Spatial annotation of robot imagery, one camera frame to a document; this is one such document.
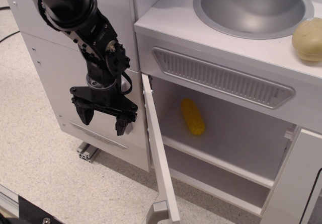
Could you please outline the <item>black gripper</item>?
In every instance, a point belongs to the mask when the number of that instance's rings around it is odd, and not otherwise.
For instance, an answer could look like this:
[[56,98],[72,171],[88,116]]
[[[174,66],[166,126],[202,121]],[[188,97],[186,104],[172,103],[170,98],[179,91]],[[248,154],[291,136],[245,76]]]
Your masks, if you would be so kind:
[[138,107],[118,90],[97,91],[90,87],[71,87],[72,103],[83,124],[89,125],[94,112],[98,111],[116,117],[118,136],[129,134],[136,121]]

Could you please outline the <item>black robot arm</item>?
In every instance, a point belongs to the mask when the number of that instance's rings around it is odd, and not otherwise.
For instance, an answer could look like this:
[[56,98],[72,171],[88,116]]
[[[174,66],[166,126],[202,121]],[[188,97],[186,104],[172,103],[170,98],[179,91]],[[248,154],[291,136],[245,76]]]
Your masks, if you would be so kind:
[[87,64],[85,87],[71,87],[72,103],[83,124],[89,125],[96,111],[116,117],[117,135],[124,134],[137,117],[138,107],[121,89],[130,67],[123,45],[97,0],[34,0],[45,23],[78,45]]

